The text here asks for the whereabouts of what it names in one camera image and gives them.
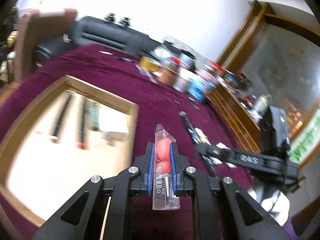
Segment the operator right hand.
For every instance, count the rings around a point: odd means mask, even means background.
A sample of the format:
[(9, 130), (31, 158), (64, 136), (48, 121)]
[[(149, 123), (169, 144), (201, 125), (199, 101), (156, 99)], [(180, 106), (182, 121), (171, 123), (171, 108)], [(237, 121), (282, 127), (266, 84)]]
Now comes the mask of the operator right hand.
[(287, 222), (290, 201), (280, 189), (258, 182), (247, 192), (280, 226)]

